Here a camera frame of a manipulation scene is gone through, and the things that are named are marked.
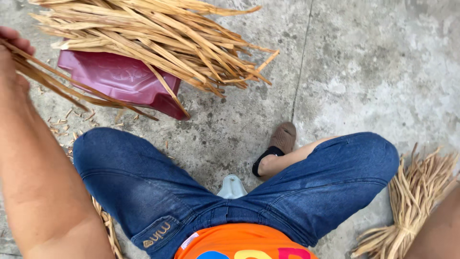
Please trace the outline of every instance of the maroon plastic container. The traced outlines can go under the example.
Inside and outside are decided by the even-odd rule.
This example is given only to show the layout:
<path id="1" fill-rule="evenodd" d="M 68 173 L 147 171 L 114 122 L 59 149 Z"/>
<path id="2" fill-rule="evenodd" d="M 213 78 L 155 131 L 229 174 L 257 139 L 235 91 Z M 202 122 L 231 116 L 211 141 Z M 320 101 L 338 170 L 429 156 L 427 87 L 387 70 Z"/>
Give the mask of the maroon plastic container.
<path id="1" fill-rule="evenodd" d="M 57 65 L 68 71 L 72 79 L 110 97 L 155 109 L 178 120 L 187 119 L 154 73 L 140 60 L 111 53 L 62 50 Z M 177 95 L 181 80 L 160 69 L 157 71 Z"/>

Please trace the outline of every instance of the sandal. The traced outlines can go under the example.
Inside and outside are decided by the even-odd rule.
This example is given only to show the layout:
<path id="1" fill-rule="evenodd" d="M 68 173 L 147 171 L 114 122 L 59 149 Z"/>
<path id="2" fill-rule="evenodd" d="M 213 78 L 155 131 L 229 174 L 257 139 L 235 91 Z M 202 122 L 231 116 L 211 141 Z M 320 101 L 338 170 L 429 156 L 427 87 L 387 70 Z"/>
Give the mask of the sandal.
<path id="1" fill-rule="evenodd" d="M 291 153 L 294 148 L 295 138 L 297 136 L 294 124 L 284 122 L 280 124 L 275 132 L 271 135 L 268 149 L 257 159 L 253 165 L 253 174 L 260 177 L 258 170 L 262 158 L 267 155 L 275 155 L 277 157 Z"/>

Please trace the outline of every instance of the leg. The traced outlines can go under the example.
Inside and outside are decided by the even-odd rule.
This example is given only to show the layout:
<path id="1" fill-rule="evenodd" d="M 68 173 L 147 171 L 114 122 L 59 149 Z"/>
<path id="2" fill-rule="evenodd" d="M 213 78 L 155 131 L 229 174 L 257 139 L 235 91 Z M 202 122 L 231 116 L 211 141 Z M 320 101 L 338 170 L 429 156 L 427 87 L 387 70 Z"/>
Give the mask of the leg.
<path id="1" fill-rule="evenodd" d="M 260 161 L 258 173 L 261 176 L 261 179 L 266 181 L 286 169 L 288 166 L 306 159 L 319 144 L 336 137 L 338 136 L 317 140 L 284 156 L 267 155 Z"/>
<path id="2" fill-rule="evenodd" d="M 260 208 L 267 222 L 304 246 L 367 206 L 399 166 L 395 147 L 374 133 L 324 141 L 241 199 Z"/>
<path id="3" fill-rule="evenodd" d="M 174 228 L 222 200 L 148 141 L 127 132 L 109 128 L 86 132 L 75 141 L 74 163 L 90 194 L 129 238 L 144 233 L 157 220 L 159 225 L 153 228 L 161 230 L 167 222 L 169 233 L 177 231 Z M 148 248 L 149 238 L 144 240 Z"/>

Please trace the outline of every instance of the skin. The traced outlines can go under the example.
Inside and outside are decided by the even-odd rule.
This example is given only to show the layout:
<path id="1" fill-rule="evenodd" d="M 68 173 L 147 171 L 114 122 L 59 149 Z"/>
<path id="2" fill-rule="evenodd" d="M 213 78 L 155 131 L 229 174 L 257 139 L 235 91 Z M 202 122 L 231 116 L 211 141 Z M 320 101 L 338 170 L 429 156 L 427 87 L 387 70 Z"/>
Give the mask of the skin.
<path id="1" fill-rule="evenodd" d="M 0 37 L 29 54 L 28 40 L 0 26 Z M 8 223 L 26 259 L 113 259 L 107 232 L 89 194 L 29 99 L 29 83 L 16 74 L 0 45 L 0 178 Z M 259 174 L 268 179 L 308 157 L 320 139 L 277 157 L 266 156 Z M 427 220 L 405 259 L 460 259 L 460 188 Z"/>
<path id="2" fill-rule="evenodd" d="M 28 40 L 0 27 L 0 37 L 33 54 Z M 113 259 L 107 232 L 85 186 L 40 118 L 0 45 L 0 177 L 8 223 L 26 259 Z"/>

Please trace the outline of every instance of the shirt tag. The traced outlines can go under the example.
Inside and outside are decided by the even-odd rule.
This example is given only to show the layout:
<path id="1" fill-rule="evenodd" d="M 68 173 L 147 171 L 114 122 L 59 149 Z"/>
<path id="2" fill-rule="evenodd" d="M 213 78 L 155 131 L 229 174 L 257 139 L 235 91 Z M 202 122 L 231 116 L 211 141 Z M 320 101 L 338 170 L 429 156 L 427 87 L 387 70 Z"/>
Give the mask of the shirt tag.
<path id="1" fill-rule="evenodd" d="M 187 246 L 189 246 L 189 244 L 192 242 L 192 240 L 194 240 L 195 238 L 199 237 L 200 235 L 198 233 L 193 233 L 189 238 L 187 238 L 187 240 L 185 240 L 182 245 L 180 245 L 180 247 L 185 250 L 185 248 L 187 248 Z"/>

